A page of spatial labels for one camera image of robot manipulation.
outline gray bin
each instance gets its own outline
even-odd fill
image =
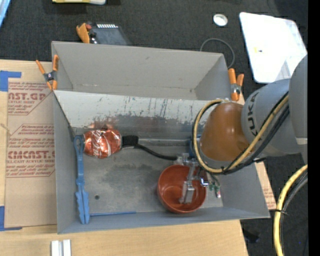
[[[197,113],[210,100],[229,98],[230,82],[220,53],[54,41],[52,57],[55,54],[58,233],[270,216],[254,165],[220,176],[221,198],[208,190],[200,209],[175,214],[163,208],[156,193],[161,172],[173,162],[124,148],[105,159],[84,155],[92,216],[89,224],[81,224],[74,134],[108,126],[123,136],[139,136],[141,144],[161,154],[187,153]]]

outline yellow cable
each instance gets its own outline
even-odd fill
[[[257,144],[257,142],[260,140],[276,114],[281,110],[281,108],[288,102],[289,96],[287,95],[284,97],[284,99],[279,103],[279,105],[275,108],[275,110],[271,113],[271,115],[268,117],[268,119],[265,121],[264,125],[262,126],[259,133],[255,136],[254,140],[251,142],[249,147],[243,152],[243,154],[231,165],[230,169],[233,169],[236,167],[243,159],[247,157],[247,155],[251,152],[251,150],[254,148],[254,146]]]
[[[302,173],[308,168],[308,165],[301,167],[299,170],[297,170],[290,179],[286,182],[284,185],[278,202],[276,204],[276,209],[281,211],[284,205],[285,198],[287,196],[287,193],[289,189],[291,188],[292,184],[302,175]],[[273,221],[273,244],[275,248],[275,252],[277,256],[283,256],[283,251],[280,243],[280,218],[281,218],[281,212],[276,211],[274,214],[274,221]]]
[[[243,152],[243,154],[232,164],[230,167],[230,170],[235,168],[243,159],[245,159],[251,152],[251,150],[254,148],[254,146],[257,144],[257,142],[260,140],[264,132],[266,131],[267,127],[270,125],[276,114],[281,110],[281,108],[288,102],[289,96],[283,98],[283,100],[278,104],[278,106],[274,109],[274,111],[269,115],[268,119],[265,121],[264,125],[262,126],[261,130],[258,132],[258,134],[255,136],[254,140],[251,142],[249,147]],[[215,169],[207,166],[204,161],[201,159],[199,150],[198,150],[198,142],[197,142],[197,133],[198,133],[198,124],[200,122],[200,119],[203,115],[203,113],[207,110],[209,106],[212,106],[216,103],[223,103],[223,102],[229,102],[228,100],[222,100],[222,99],[215,99],[210,102],[208,102],[198,113],[196,116],[195,122],[194,122],[194,130],[193,130],[193,148],[194,153],[196,155],[196,159],[200,163],[202,167],[205,168],[206,171],[211,173],[222,173],[222,169]]]

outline black floor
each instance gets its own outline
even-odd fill
[[[119,24],[135,46],[199,51],[208,38],[231,45],[232,66],[244,73],[244,97],[263,84],[254,82],[240,27],[239,13],[257,13],[294,20],[308,48],[307,0],[109,0],[106,5],[52,4],[50,0],[12,0],[0,27],[0,58],[51,61],[51,41],[80,42],[76,25],[87,21]],[[227,27],[212,23],[214,13],[228,17]],[[210,42],[203,51],[223,53],[227,64],[230,50]],[[278,199],[288,178],[304,165],[301,155],[269,157],[265,161],[271,186]],[[284,223],[287,256],[308,255],[308,186],[293,199]],[[258,234],[248,243],[250,256],[273,255],[272,219],[241,221],[246,232]]]

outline orange bowl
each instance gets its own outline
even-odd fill
[[[170,212],[186,214],[199,209],[206,199],[206,188],[198,180],[193,180],[194,193],[191,203],[180,203],[184,182],[189,173],[188,166],[171,165],[160,175],[157,194],[162,205]]]

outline blue tape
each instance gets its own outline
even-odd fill
[[[9,78],[21,78],[21,72],[0,70],[0,92],[8,91]]]
[[[1,231],[8,231],[8,230],[20,230],[21,227],[10,227],[5,228],[5,207],[0,206],[0,232]]]

